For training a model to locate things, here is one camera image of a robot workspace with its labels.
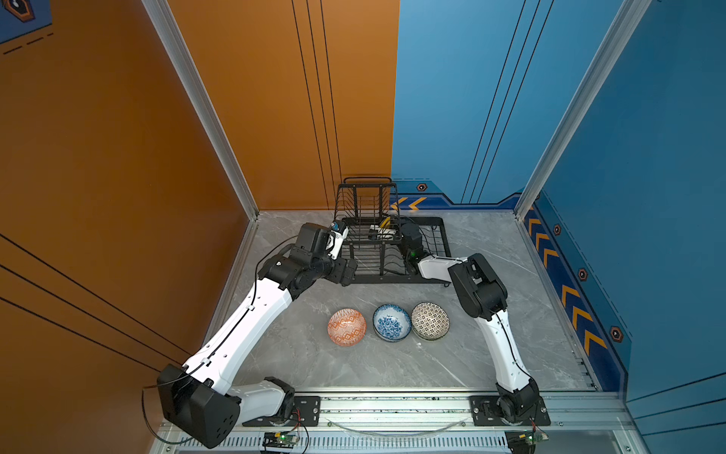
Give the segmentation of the blue floral bowl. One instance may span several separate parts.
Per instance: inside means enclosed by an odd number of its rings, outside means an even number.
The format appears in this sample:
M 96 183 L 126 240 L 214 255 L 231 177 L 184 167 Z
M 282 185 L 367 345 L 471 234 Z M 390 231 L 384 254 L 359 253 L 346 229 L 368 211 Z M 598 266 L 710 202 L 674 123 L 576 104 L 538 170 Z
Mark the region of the blue floral bowl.
M 372 325 L 376 334 L 386 342 L 400 342 L 412 331 L 410 314 L 404 308 L 393 304 L 376 308 Z

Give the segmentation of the orange patterned bowl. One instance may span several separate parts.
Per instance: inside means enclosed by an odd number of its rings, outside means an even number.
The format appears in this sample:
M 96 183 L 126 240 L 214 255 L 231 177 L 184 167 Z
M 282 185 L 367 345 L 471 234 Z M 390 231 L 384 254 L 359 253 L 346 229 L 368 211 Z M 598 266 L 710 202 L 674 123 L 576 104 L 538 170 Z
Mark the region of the orange patterned bowl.
M 330 340 L 341 347 L 359 344 L 366 336 L 367 323 L 361 312 L 344 308 L 332 315 L 327 332 Z

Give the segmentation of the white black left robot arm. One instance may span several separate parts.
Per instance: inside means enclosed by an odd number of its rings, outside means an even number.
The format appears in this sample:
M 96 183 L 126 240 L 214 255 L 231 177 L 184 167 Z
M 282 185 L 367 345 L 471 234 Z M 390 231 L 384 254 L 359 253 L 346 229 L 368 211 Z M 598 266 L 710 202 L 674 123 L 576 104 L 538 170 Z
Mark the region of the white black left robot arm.
M 153 384 L 168 422 L 216 448 L 238 423 L 289 421 L 291 385 L 269 376 L 236 392 L 234 378 L 274 320 L 303 292 L 321 279 L 352 283 L 357 263 L 340 253 L 348 233 L 343 221 L 308 222 L 256 265 L 253 286 L 234 314 L 196 354 L 181 366 L 168 365 Z

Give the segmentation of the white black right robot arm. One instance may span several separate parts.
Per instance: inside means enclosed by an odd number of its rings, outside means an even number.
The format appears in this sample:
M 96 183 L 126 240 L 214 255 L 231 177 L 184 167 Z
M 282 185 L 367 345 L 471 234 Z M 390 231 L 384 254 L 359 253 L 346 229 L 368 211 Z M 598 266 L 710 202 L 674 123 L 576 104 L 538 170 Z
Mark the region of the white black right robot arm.
M 497 407 L 508 425 L 536 424 L 542 406 L 539 386 L 527 371 L 510 329 L 508 291 L 481 253 L 441 257 L 425 247 L 424 234 L 414 221 L 399 227 L 400 248 L 408 268 L 428 280 L 455 289 L 463 311 L 476 320 L 495 365 Z

